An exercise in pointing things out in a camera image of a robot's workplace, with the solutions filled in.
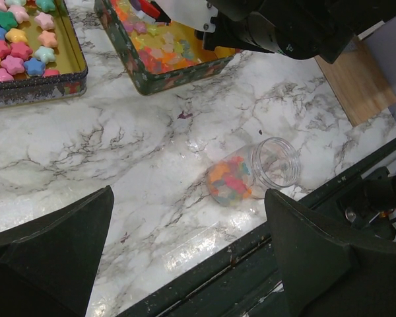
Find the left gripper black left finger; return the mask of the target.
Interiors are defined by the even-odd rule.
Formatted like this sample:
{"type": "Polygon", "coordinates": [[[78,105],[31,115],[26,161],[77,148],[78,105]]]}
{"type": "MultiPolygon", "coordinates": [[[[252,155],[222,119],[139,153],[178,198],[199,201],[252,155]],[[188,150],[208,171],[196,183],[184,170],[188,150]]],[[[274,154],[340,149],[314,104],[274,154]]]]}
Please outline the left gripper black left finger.
{"type": "Polygon", "coordinates": [[[0,316],[85,316],[113,206],[106,186],[0,232],[0,316]]]}

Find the tin of gummy candies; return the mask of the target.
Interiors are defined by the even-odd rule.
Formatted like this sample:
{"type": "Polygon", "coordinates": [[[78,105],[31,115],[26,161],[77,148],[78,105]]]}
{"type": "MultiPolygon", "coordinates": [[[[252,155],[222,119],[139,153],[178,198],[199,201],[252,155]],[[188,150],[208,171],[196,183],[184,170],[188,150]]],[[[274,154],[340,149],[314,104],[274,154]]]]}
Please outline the tin of gummy candies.
{"type": "Polygon", "coordinates": [[[149,24],[128,1],[95,1],[94,11],[132,83],[145,96],[217,75],[237,52],[204,50],[192,28],[176,22],[149,24]]]}

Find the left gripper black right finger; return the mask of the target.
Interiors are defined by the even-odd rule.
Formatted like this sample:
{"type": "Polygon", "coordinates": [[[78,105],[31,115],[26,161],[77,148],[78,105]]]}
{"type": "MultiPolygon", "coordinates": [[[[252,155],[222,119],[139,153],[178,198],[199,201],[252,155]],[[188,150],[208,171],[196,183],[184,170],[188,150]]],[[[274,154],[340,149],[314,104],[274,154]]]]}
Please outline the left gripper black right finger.
{"type": "Polygon", "coordinates": [[[267,190],[265,210],[291,316],[396,316],[396,242],[267,190]]]}

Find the tin of paper stars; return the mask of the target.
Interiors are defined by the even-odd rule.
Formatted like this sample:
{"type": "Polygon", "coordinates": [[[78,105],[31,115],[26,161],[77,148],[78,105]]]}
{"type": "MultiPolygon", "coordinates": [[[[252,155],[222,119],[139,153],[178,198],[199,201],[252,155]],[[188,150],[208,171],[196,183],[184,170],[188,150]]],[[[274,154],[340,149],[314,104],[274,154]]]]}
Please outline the tin of paper stars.
{"type": "Polygon", "coordinates": [[[0,108],[82,95],[87,74],[64,1],[0,1],[0,108]]]}

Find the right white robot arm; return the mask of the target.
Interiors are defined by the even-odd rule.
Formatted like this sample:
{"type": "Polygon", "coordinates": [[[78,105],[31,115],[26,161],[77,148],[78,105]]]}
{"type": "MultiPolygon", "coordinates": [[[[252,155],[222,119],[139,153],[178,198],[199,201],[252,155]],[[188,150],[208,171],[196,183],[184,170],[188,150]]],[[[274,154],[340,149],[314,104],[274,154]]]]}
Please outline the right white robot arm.
{"type": "Polygon", "coordinates": [[[334,63],[348,43],[379,22],[396,17],[390,1],[209,1],[216,26],[197,31],[206,50],[217,47],[279,53],[305,60],[320,56],[334,63]]]}

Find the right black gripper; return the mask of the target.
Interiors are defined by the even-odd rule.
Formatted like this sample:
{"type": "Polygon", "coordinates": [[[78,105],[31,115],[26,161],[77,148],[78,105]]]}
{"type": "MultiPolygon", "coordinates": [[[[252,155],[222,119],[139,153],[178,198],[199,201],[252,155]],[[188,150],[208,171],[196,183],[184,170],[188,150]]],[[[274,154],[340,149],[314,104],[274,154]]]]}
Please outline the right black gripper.
{"type": "Polygon", "coordinates": [[[204,49],[224,47],[304,58],[304,50],[269,20],[281,12],[274,1],[207,1],[207,5],[218,13],[211,18],[215,31],[203,33],[204,49]]]}

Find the clear glass jar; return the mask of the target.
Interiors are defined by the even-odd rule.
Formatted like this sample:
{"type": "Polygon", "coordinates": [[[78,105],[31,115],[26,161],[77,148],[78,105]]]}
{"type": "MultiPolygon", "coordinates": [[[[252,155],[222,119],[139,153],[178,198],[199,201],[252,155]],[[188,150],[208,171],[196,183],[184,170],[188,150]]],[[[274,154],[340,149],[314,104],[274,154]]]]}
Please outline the clear glass jar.
{"type": "Polygon", "coordinates": [[[268,189],[282,190],[297,183],[298,151],[285,139],[271,137],[245,145],[213,164],[206,173],[212,197],[223,206],[246,199],[263,199],[268,189]]]}

